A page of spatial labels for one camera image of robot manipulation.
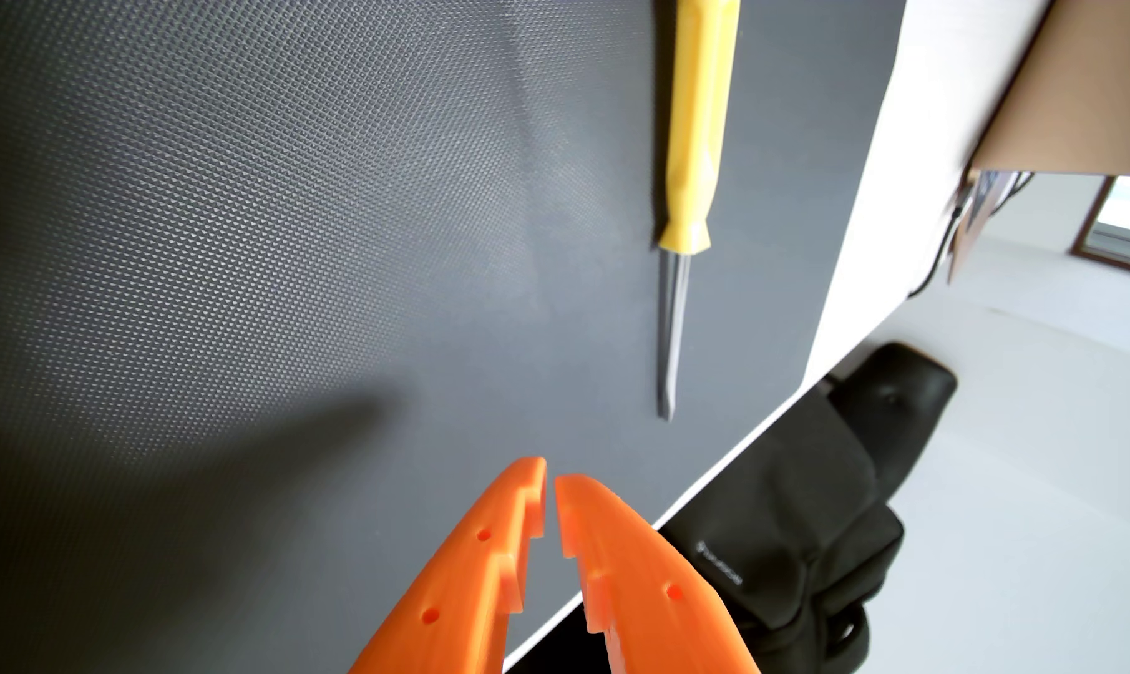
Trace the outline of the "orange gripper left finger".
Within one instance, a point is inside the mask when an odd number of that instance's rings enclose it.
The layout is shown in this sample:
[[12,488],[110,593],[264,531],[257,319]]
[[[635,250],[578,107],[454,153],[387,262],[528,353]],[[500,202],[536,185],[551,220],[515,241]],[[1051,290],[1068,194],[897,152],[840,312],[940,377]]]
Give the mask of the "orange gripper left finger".
[[544,535],[547,463],[511,463],[423,567],[350,673],[502,673],[524,608],[528,543]]

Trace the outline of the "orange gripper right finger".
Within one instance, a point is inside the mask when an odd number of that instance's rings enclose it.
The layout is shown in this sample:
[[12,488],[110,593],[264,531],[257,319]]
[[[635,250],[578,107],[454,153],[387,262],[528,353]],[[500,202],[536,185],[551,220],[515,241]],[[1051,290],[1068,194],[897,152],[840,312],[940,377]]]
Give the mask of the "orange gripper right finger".
[[612,673],[759,673],[718,591],[603,483],[555,479],[560,547]]

